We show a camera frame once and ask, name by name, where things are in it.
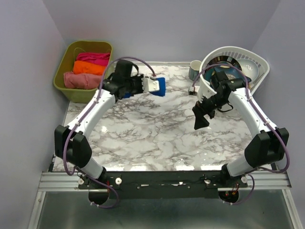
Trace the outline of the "blue t shirt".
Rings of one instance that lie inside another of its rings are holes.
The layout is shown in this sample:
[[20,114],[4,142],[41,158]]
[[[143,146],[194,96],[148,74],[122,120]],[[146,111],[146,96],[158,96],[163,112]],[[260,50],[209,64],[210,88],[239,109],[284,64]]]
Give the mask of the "blue t shirt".
[[148,92],[148,93],[155,95],[155,96],[163,97],[163,96],[165,96],[165,93],[166,93],[165,78],[161,77],[161,78],[157,78],[157,80],[159,81],[160,90],[157,92],[152,92],[152,93]]

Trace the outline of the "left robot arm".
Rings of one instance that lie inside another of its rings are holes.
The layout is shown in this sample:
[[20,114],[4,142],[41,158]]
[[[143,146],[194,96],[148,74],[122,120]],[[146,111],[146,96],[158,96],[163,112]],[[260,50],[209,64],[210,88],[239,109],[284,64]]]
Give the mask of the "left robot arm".
[[[134,63],[123,58],[115,62],[115,71],[108,79],[101,76],[99,87],[84,110],[68,125],[59,125],[54,131],[55,155],[63,160],[66,173],[72,176],[75,170],[80,170],[90,177],[89,183],[94,188],[102,188],[106,181],[106,169],[93,158],[88,142],[94,127],[118,100],[159,89],[155,77],[132,75],[132,69],[137,68]],[[72,171],[68,163],[74,166]]]

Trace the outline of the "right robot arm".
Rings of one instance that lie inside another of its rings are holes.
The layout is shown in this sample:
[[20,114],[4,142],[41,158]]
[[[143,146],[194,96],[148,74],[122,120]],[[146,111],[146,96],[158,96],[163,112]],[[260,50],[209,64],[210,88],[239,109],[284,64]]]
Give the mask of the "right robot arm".
[[215,111],[230,103],[246,123],[252,140],[245,148],[244,154],[236,160],[222,166],[219,181],[225,187],[236,182],[236,177],[255,169],[265,169],[271,164],[287,157],[286,145],[289,133],[286,128],[279,128],[270,121],[250,94],[247,81],[228,79],[224,72],[216,72],[211,77],[214,95],[205,93],[205,80],[200,79],[197,93],[198,101],[192,108],[195,115],[194,128],[209,126],[205,118],[214,118]]

